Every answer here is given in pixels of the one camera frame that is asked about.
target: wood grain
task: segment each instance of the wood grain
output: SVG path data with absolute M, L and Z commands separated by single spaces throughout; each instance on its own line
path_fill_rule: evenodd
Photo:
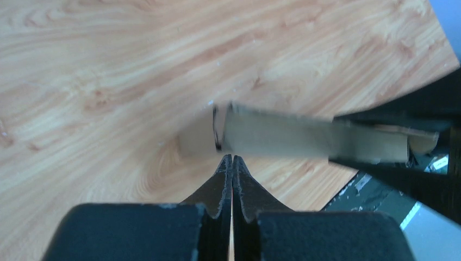
M 40 259 L 83 202 L 181 201 L 219 158 L 178 155 L 212 103 L 332 117 L 458 66 L 426 0 L 3 0 L 0 255 Z M 353 171 L 246 158 L 294 209 Z

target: white stripe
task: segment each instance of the white stripe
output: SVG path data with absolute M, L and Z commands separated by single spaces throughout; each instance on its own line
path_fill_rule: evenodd
M 404 230 L 408 224 L 410 223 L 410 221 L 413 219 L 413 217 L 416 215 L 416 212 L 418 212 L 418 210 L 421 208 L 421 203 L 420 202 L 416 202 L 414 205 L 413 205 L 413 208 L 410 210 L 410 212 L 408 213 L 408 215 L 405 217 L 405 219 L 402 221 L 402 223 L 400 223 L 400 229 L 401 230 Z

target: light wood tabletop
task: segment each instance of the light wood tabletop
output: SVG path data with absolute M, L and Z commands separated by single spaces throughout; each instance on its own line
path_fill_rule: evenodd
M 3 0 L 0 259 L 38 260 L 84 202 L 178 202 L 220 157 L 178 132 L 214 103 L 332 118 L 459 66 L 427 0 Z M 245 158 L 289 207 L 354 175 Z

